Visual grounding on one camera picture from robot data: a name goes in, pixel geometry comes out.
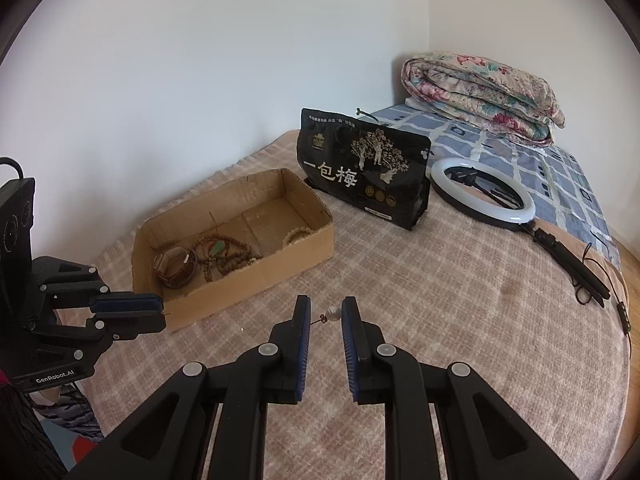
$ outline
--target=blue plaid bedsheet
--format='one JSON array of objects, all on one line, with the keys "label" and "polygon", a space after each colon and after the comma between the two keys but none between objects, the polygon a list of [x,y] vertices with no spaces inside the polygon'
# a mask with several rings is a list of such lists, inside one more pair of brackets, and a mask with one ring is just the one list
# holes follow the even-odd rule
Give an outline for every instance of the blue plaid bedsheet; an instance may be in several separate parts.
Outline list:
[{"label": "blue plaid bedsheet", "polygon": [[551,146],[531,150],[469,124],[396,105],[372,114],[380,123],[428,136],[428,166],[446,156],[478,160],[525,186],[536,203],[536,216],[599,250],[617,268],[620,254],[600,205],[580,164],[571,153]]}]

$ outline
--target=beige checkered blanket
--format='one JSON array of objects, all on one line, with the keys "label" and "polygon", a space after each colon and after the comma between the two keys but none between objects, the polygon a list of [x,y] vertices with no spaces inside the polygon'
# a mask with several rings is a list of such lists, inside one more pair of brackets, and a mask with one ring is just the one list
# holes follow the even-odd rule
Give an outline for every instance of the beige checkered blanket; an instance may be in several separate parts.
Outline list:
[{"label": "beige checkered blanket", "polygon": [[[295,140],[285,134],[164,210],[256,171],[302,176]],[[578,304],[568,275],[528,237],[476,222],[434,192],[412,232],[321,198],[335,219],[333,259],[178,332],[117,342],[100,358],[82,386],[105,433],[185,362],[220,365],[266,341],[297,294],[311,297],[314,319],[353,295],[388,342],[432,365],[469,363],[581,479],[603,475],[628,383],[615,307]],[[133,240],[95,262],[114,290],[131,289]],[[620,282],[616,289],[623,293]],[[265,478],[384,477],[383,408],[352,402],[339,323],[312,326],[303,401],[270,406],[267,432]]]}]

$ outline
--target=gold logo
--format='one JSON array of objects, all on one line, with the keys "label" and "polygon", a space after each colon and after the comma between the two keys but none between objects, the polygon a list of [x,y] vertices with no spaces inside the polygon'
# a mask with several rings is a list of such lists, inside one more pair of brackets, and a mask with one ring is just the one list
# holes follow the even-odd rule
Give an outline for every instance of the gold logo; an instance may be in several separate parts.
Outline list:
[{"label": "gold logo", "polygon": [[322,150],[324,148],[324,135],[315,134],[313,139],[313,147],[316,150]]}]

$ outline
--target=green pendant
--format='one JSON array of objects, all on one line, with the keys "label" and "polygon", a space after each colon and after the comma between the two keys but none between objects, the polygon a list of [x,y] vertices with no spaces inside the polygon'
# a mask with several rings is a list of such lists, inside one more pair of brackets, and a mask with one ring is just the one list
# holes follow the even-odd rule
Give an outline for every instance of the green pendant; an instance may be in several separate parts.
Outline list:
[{"label": "green pendant", "polygon": [[222,251],[226,249],[226,244],[222,240],[218,240],[209,248],[209,256],[211,258],[218,256]]}]

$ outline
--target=wooden floor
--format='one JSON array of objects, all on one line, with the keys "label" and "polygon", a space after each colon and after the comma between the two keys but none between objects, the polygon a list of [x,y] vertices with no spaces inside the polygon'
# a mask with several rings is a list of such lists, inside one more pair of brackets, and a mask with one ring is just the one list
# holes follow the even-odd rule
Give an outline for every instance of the wooden floor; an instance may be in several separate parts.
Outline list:
[{"label": "wooden floor", "polygon": [[631,322],[631,368],[625,420],[614,453],[616,463],[624,456],[640,434],[640,262],[618,242],[622,274],[629,291],[627,306]]}]

